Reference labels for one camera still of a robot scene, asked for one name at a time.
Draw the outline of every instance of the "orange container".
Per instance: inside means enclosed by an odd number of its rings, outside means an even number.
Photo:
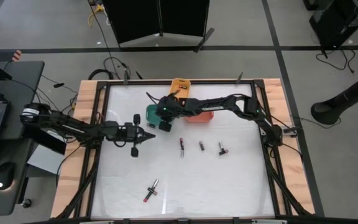
[[[208,123],[214,118],[214,111],[202,112],[197,116],[186,117],[185,120],[189,123]]]
[[[190,85],[190,80],[176,78],[172,80],[171,89],[169,89],[169,93],[178,92],[175,95],[176,98],[188,98],[190,92]]]
[[[169,93],[175,93],[176,98],[188,98],[190,94],[190,80],[183,78],[176,78],[172,80],[171,89]],[[214,117],[214,112],[202,112],[200,115],[186,117],[185,120],[189,123],[208,123]]]

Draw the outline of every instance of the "battery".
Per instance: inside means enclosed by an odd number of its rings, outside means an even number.
[[[200,141],[200,142],[199,142],[199,144],[200,144],[200,148],[201,148],[201,150],[202,150],[202,151],[203,151],[203,150],[205,150],[203,142],[202,142],[202,141]]]

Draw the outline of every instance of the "black desk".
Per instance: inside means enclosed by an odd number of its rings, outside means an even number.
[[[34,149],[31,139],[0,141],[0,165],[7,161],[16,163],[14,181],[6,190],[0,190],[0,215],[9,215],[18,202],[26,172],[27,160]]]
[[[4,68],[7,62],[0,62],[0,68]],[[37,89],[41,79],[44,62],[11,62],[5,71],[13,80],[29,85]],[[18,139],[22,137],[24,128],[19,115],[22,114],[24,105],[32,103],[34,92],[24,85],[12,81],[0,81],[0,94],[10,102],[7,120],[1,131],[0,140]]]
[[[4,68],[6,63],[0,62],[0,67]],[[12,62],[5,71],[14,80],[37,89],[43,69],[43,62]],[[25,189],[27,160],[35,147],[33,140],[22,138],[24,128],[19,120],[23,106],[33,101],[34,92],[15,82],[0,81],[0,93],[11,103],[9,116],[0,136],[3,139],[0,140],[0,165],[6,161],[16,163],[14,183],[8,189],[0,190],[0,215],[9,215],[13,212],[22,189]]]

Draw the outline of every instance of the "computer mouse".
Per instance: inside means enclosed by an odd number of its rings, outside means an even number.
[[[15,171],[14,162],[4,162],[0,165],[0,190],[5,190],[11,186]]]

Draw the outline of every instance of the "black panel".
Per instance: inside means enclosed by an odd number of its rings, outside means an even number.
[[[103,0],[103,4],[119,44],[160,31],[157,0]]]
[[[161,0],[163,32],[203,37],[208,8],[209,0]]]

